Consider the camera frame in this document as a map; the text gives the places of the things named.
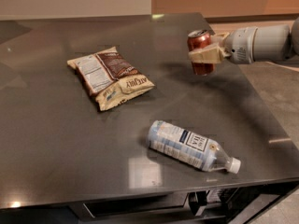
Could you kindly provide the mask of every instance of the bottle cap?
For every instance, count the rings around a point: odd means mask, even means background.
[[[227,172],[237,174],[241,166],[241,161],[235,158],[232,158],[231,165],[227,168]]]

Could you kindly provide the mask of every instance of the gray table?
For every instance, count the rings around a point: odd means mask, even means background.
[[[92,217],[89,203],[95,210],[98,203],[177,193],[185,201],[186,193],[250,187],[259,194],[272,187],[270,206],[296,189],[298,150],[239,66],[192,73],[187,34],[210,29],[200,14],[1,21],[0,28],[1,209],[70,205]],[[156,87],[99,112],[66,61],[112,46]],[[200,172],[148,149],[156,119],[217,140],[242,161],[239,173]]]

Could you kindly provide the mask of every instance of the plastic water bottle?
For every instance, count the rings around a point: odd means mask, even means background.
[[[206,172],[226,169],[237,174],[241,166],[215,140],[160,120],[149,129],[149,147]]]

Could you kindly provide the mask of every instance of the snack bag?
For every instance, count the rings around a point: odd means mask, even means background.
[[[121,105],[154,87],[146,76],[122,58],[115,47],[69,60],[67,64],[77,70],[101,111]]]

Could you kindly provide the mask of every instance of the soda can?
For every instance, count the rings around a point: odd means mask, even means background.
[[[188,49],[202,49],[211,44],[211,37],[208,30],[196,30],[188,34]],[[215,64],[213,63],[192,63],[193,72],[196,75],[207,75],[214,71]]]

